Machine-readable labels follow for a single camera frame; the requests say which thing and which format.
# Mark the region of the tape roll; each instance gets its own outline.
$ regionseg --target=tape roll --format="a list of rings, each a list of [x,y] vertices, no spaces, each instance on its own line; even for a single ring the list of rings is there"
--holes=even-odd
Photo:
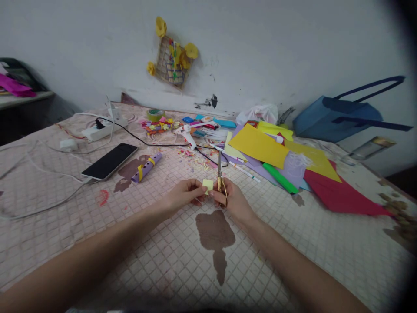
[[[146,115],[148,116],[148,120],[151,122],[159,122],[161,117],[165,116],[165,111],[159,109],[150,109],[146,112]]]

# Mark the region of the bag handle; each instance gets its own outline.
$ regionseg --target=bag handle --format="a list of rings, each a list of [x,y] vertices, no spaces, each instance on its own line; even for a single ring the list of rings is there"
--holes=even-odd
[[[388,128],[394,130],[402,130],[402,131],[409,131],[413,126],[406,126],[401,124],[394,124],[394,123],[387,123],[387,122],[380,122],[375,120],[367,120],[361,119],[356,117],[338,117],[337,119],[333,120],[333,123],[339,124],[341,122],[354,122],[358,123],[355,127],[363,127],[365,125],[375,126],[380,128]]]
[[[383,88],[383,89],[381,89],[381,90],[379,90],[377,92],[371,93],[368,96],[365,96],[363,98],[360,98],[360,99],[354,101],[354,102],[362,102],[363,100],[369,99],[369,98],[371,98],[373,96],[376,96],[377,94],[383,93],[383,92],[385,92],[385,91],[387,91],[389,89],[392,89],[392,88],[394,88],[394,87],[402,84],[404,82],[404,79],[405,79],[405,76],[393,76],[393,77],[385,78],[383,80],[379,80],[379,81],[370,83],[368,85],[364,85],[362,87],[353,89],[351,91],[342,93],[341,95],[338,95],[337,97],[334,97],[334,99],[340,99],[340,98],[342,98],[344,96],[347,96],[349,94],[352,94],[352,93],[355,93],[355,92],[358,92],[358,91],[361,91],[361,90],[364,90],[364,89],[367,89],[367,88],[371,88],[371,87],[374,87],[374,86],[381,85],[382,83],[387,83],[387,82],[390,82],[390,81],[394,81],[395,82],[395,83],[389,85],[388,87],[385,87],[385,88]]]

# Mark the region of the phone screen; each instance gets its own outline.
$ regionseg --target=phone screen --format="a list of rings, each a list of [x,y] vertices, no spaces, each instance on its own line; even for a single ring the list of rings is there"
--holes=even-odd
[[[97,160],[81,174],[98,180],[103,180],[113,173],[137,149],[138,147],[121,143],[102,158]]]

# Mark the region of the scissors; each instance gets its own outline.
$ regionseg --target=scissors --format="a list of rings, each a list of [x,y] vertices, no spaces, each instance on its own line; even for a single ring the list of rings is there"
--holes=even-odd
[[[226,203],[220,204],[221,207],[227,207],[227,191],[225,180],[222,178],[222,153],[218,152],[218,163],[217,163],[217,190],[222,193],[222,187],[225,189]]]

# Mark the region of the white wall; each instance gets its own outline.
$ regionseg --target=white wall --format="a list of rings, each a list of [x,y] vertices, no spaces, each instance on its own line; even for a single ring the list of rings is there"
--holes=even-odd
[[[156,59],[158,15],[169,35],[199,48],[183,95],[146,72]],[[0,56],[28,64],[67,111],[100,106],[104,94],[118,100],[123,90],[143,105],[176,110],[195,110],[214,93],[219,104],[209,111],[223,116],[260,102],[296,106],[293,118],[322,94],[405,75],[406,83],[370,102],[386,121],[417,124],[408,47],[378,0],[3,0],[0,30]],[[416,163],[417,128],[372,128],[342,146],[374,135],[398,144],[367,161],[373,169],[388,175]]]

